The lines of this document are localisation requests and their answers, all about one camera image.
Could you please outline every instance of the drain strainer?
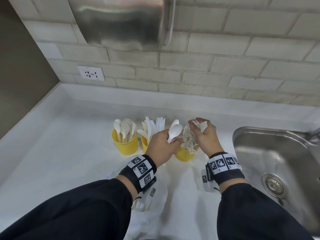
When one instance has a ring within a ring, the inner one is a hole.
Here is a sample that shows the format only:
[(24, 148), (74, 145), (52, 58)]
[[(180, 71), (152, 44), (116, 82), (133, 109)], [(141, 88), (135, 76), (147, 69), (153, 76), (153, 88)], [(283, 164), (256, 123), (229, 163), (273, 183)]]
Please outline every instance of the drain strainer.
[(285, 183), (283, 180), (275, 174), (264, 173), (261, 177), (262, 184), (266, 191), (274, 197), (285, 197)]

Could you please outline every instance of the yellow basket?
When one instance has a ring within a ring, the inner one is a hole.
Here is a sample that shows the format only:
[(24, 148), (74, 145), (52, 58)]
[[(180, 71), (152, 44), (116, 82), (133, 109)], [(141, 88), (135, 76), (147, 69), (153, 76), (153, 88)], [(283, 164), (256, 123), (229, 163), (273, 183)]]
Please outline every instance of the yellow basket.
[(134, 135), (133, 139), (127, 143), (119, 143), (118, 142), (118, 134), (115, 129), (112, 131), (112, 139), (114, 141), (115, 146), (118, 148), (119, 152), (123, 155), (129, 156), (134, 154), (138, 150), (138, 137), (137, 133)]
[(143, 146), (143, 151), (144, 151), (144, 153), (146, 153), (147, 148), (148, 148), (148, 146), (147, 146), (148, 140), (145, 137), (141, 136), (141, 143)]
[(179, 147), (177, 151), (178, 153), (175, 156), (179, 161), (182, 162), (188, 162), (195, 156), (195, 154), (190, 154), (190, 152), (187, 149), (184, 149), (182, 147)]

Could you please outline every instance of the person's left hand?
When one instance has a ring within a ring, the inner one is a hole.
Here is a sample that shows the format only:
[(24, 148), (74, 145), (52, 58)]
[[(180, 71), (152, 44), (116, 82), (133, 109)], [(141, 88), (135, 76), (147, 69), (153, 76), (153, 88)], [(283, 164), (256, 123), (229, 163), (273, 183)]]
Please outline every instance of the person's left hand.
[(157, 168), (169, 161), (173, 154), (177, 154), (177, 149), (183, 142), (182, 138), (175, 137), (169, 144), (168, 138), (169, 129), (154, 134), (146, 150), (146, 155), (151, 157)]

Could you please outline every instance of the paper towel dispenser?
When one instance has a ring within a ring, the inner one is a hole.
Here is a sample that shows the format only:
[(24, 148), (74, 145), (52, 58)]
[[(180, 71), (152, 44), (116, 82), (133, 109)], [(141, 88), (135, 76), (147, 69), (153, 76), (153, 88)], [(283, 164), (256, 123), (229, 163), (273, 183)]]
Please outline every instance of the paper towel dispenser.
[(170, 42), (175, 0), (68, 0), (86, 42), (157, 50)]

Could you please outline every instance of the faucet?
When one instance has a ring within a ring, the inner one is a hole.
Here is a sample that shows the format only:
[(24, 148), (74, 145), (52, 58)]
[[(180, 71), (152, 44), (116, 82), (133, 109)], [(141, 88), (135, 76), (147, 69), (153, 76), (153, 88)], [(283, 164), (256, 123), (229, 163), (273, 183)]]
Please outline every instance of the faucet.
[(320, 146), (320, 128), (310, 132), (309, 135), (306, 136), (306, 140)]

